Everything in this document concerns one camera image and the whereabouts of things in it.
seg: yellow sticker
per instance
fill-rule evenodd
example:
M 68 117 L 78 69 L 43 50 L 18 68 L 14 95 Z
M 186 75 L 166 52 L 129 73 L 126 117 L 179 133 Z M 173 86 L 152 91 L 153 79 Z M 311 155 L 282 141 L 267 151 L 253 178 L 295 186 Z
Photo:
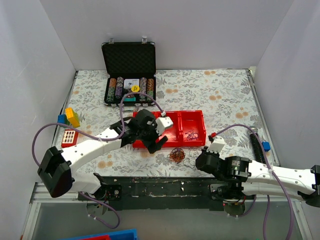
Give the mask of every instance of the yellow sticker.
M 131 91 L 134 92 L 134 93 L 139 92 L 139 90 L 140 90 L 140 87 L 139 87 L 138 85 L 133 85 L 133 86 L 131 87 Z

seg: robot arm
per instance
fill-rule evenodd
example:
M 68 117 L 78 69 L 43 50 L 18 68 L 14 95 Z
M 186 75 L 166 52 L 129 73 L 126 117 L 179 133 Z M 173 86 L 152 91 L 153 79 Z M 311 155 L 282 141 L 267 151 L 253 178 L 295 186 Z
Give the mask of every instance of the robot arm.
M 152 154 L 161 149 L 168 140 L 166 136 L 157 141 L 166 129 L 173 126 L 170 117 L 158 117 L 143 109 L 133 118 L 125 119 L 123 136 L 113 141 L 86 140 L 77 145 L 58 150 L 49 148 L 38 169 L 38 175 L 51 197 L 57 198 L 66 192 L 87 192 L 97 199 L 106 194 L 106 184 L 97 173 L 79 173 L 84 164 L 100 155 L 122 148 L 141 140 Z M 121 122 L 117 122 L 97 135 L 98 138 L 115 138 L 122 132 Z
M 200 156 L 195 160 L 195 166 L 228 183 L 218 187 L 212 193 L 213 197 L 240 199 L 243 195 L 284 195 L 265 164 L 239 156 L 226 157 L 223 160 L 219 157 L 219 152 L 225 145 L 224 139 L 216 136 L 210 140 L 211 145 L 202 149 Z M 308 205 L 320 207 L 320 166 L 315 165 L 304 170 L 274 166 L 272 170 L 292 198 L 305 200 Z

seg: tabletop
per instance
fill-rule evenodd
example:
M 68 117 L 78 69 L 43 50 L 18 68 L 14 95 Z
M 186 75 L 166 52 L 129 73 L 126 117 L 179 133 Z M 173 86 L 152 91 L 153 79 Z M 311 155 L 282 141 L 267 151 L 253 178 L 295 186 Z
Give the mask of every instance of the tabletop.
M 68 107 L 78 113 L 78 129 L 94 136 L 120 120 L 119 107 L 104 105 L 107 80 L 105 70 L 78 71 L 68 101 Z M 156 88 L 156 101 L 165 111 L 202 110 L 207 135 L 232 124 L 244 124 L 256 126 L 260 137 L 265 139 L 262 117 L 245 69 L 158 70 Z M 146 109 L 158 111 L 155 106 Z M 132 113 L 125 112 L 123 116 L 132 116 Z M 55 142 L 58 149 L 63 133 L 64 128 L 60 127 Z M 221 136 L 226 143 L 220 153 L 222 159 L 229 156 L 254 159 L 244 127 L 234 127 Z M 80 134 L 77 143 L 86 139 Z M 149 154 L 144 148 L 127 145 L 97 157 L 78 171 L 117 177 L 212 177 L 192 168 L 201 147 L 183 147 L 184 164 L 169 160 L 172 150 L 162 148 Z M 267 152 L 267 157 L 274 161 L 272 150 Z

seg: black cylindrical object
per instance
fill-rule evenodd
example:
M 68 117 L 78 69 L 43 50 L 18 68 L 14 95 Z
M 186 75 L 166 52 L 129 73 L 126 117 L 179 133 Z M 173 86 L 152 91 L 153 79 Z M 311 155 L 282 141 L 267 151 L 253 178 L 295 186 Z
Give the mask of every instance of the black cylindrical object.
M 258 129 L 255 127 L 251 127 L 251 128 L 255 131 L 255 134 L 257 134 L 257 136 L 259 137 Z M 253 154 L 254 154 L 255 160 L 258 163 L 266 164 L 266 160 L 265 160 L 264 152 L 263 152 L 264 150 L 261 148 L 256 136 L 253 133 L 251 133 L 249 135 L 249 137 L 250 137 L 250 142 L 252 144 L 252 149 L 253 149 Z

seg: leaf pattern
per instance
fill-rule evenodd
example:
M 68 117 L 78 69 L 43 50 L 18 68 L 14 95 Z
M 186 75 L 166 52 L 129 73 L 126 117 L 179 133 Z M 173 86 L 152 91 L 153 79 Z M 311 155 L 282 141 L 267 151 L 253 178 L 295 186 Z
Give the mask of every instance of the leaf pattern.
M 103 103 L 108 74 L 104 70 L 78 72 L 68 107 L 79 116 L 79 129 L 98 135 L 120 119 L 119 108 Z M 265 139 L 263 122 L 257 112 L 254 95 L 246 71 L 243 69 L 215 70 L 158 70 L 156 73 L 156 98 L 165 111 L 202 110 L 206 134 L 217 132 L 232 124 L 255 125 Z M 60 148 L 64 128 L 58 129 L 56 146 Z M 226 145 L 221 158 L 241 156 L 254 159 L 246 129 L 235 127 L 221 134 Z M 80 135 L 78 143 L 88 138 Z M 186 159 L 194 165 L 201 147 L 185 147 Z M 172 148 L 163 148 L 155 154 L 146 149 L 134 149 L 127 145 L 108 152 L 83 165 L 81 173 L 98 173 L 102 176 L 127 177 L 211 177 L 182 163 L 169 160 Z M 268 152 L 274 159 L 272 150 Z

